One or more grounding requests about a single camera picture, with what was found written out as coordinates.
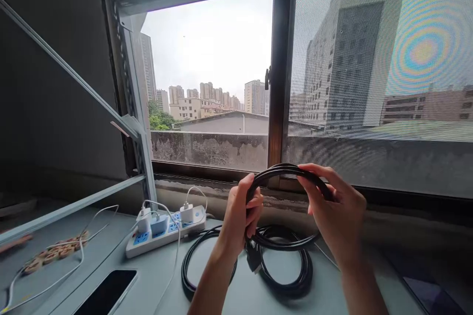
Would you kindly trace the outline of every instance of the white power strip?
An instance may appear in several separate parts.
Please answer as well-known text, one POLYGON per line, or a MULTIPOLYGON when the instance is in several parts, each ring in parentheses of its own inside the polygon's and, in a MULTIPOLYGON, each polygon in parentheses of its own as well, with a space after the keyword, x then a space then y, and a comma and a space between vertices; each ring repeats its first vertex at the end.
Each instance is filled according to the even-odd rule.
MULTIPOLYGON (((207 221, 205 208, 203 206, 194 207, 192 216, 194 220, 191 223, 182 223, 180 212, 173 214, 178 226, 181 228, 181 238, 187 234, 205 229, 205 222, 207 221)), ((145 233, 138 233, 138 227, 136 227, 127 243, 125 250, 127 258, 138 256, 139 254, 176 241, 179 237, 177 227, 170 219, 169 215, 167 218, 166 230, 157 235, 152 235, 151 229, 148 229, 145 233)))

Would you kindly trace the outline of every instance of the phone screen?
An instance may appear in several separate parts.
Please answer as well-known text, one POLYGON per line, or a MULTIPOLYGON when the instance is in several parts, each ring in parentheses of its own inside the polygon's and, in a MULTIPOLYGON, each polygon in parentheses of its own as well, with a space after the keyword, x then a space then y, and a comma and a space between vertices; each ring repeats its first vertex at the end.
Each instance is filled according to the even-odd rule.
POLYGON ((74 315, 108 315, 135 276, 136 270, 110 272, 74 315))
POLYGON ((412 257, 399 252, 384 252, 425 312, 431 315, 466 315, 435 279, 412 257))

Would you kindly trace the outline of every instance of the overcast sky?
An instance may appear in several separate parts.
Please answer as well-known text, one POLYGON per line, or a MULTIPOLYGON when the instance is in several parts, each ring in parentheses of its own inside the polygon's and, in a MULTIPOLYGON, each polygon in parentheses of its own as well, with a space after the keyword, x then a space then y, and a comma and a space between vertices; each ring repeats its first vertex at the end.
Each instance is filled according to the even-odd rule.
MULTIPOLYGON (((294 92, 302 90, 307 46, 329 6, 297 0, 294 92)), ((472 0, 403 0, 386 94, 473 83, 472 24, 472 0), (421 17, 428 26, 419 29, 421 17), (406 55, 410 33, 421 40, 406 55)), ((211 81, 243 102, 244 83, 263 80, 270 64, 271 28, 272 0, 209 0, 148 13, 142 32, 151 37, 156 87, 200 90, 211 81)))

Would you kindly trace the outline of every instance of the hand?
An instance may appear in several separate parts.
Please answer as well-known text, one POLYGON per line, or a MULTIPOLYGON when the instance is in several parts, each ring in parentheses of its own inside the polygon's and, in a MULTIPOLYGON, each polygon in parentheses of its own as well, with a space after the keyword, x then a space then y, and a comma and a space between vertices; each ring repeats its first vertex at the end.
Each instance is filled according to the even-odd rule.
POLYGON ((299 165, 299 168, 325 177, 330 183, 327 187, 339 203, 326 201, 313 183, 303 177, 297 177, 309 197, 307 212, 314 216, 315 223, 338 266, 340 269, 357 267, 361 261, 360 239, 366 210, 365 198, 330 167, 308 163, 299 165))
POLYGON ((246 204, 246 193, 254 178, 254 174, 247 175, 238 183, 238 187, 233 187, 230 190, 228 195, 227 210, 217 245, 222 255, 229 257, 232 262, 235 262, 243 251, 245 232, 249 238, 255 234, 263 210, 263 196, 259 187, 256 189, 253 199, 246 204), (246 215, 247 209, 251 209, 248 216, 246 215))

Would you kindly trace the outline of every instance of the tree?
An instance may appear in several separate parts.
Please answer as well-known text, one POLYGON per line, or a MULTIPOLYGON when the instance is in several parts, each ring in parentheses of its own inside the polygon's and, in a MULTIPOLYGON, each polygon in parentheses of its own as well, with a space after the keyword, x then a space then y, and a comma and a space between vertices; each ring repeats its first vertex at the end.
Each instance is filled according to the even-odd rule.
POLYGON ((155 101, 148 101, 149 127, 151 130, 170 130, 176 120, 159 109, 155 101))

